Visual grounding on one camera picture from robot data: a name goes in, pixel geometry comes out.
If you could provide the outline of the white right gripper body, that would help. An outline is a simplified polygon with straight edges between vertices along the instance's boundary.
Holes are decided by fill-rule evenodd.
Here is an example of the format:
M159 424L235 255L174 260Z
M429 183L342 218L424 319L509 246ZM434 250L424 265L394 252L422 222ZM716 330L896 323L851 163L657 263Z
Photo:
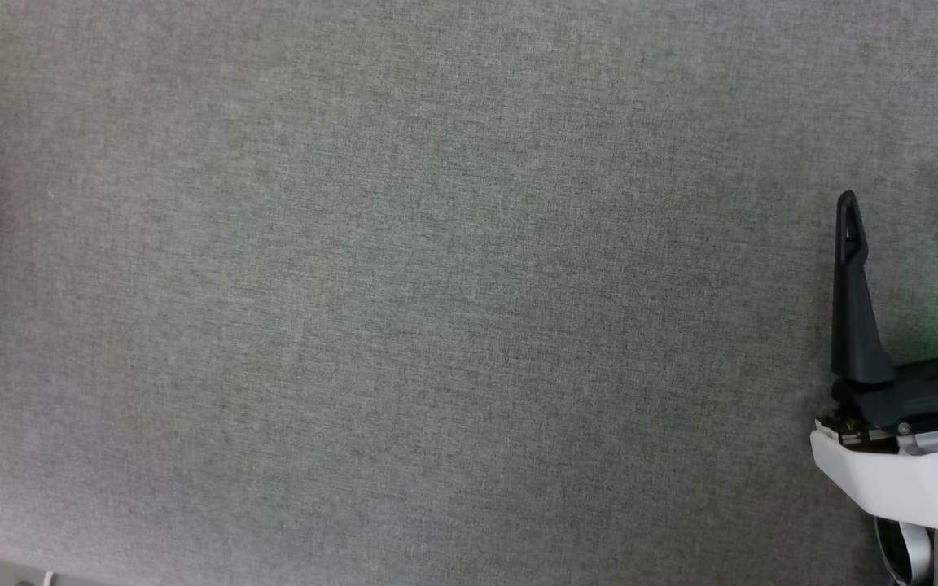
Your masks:
M938 530L938 359L889 383L837 379L831 397L811 434L818 469L868 514Z

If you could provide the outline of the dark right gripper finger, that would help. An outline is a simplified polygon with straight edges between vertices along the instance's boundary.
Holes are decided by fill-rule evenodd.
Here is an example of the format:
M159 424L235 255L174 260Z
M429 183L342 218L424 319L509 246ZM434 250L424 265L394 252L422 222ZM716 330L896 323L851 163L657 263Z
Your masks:
M896 367L876 326L865 274L868 252L856 194L846 190L836 205L831 371L844 381L878 386L896 379Z

